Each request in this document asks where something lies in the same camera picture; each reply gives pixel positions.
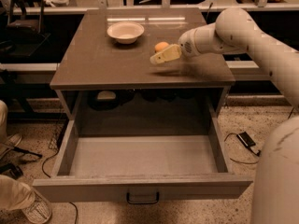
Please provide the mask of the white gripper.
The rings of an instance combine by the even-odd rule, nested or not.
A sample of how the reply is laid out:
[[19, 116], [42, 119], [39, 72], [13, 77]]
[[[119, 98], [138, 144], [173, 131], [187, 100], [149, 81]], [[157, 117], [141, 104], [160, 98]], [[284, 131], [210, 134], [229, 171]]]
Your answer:
[[191, 29], [178, 39], [178, 44], [169, 44], [169, 46], [160, 52], [156, 52], [150, 57], [152, 64], [167, 63], [179, 59], [181, 52], [186, 57], [198, 56], [199, 52], [194, 42], [195, 30]]

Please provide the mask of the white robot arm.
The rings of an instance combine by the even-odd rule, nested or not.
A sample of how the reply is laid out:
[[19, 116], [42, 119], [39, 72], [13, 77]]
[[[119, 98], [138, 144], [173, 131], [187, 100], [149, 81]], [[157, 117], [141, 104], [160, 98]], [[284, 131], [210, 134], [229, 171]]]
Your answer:
[[[150, 62], [235, 51], [247, 53], [287, 101], [299, 106], [299, 52], [264, 33], [242, 8], [227, 8], [215, 22], [185, 32], [176, 44], [157, 48]], [[299, 224], [298, 116], [279, 125], [263, 145], [250, 224]]]

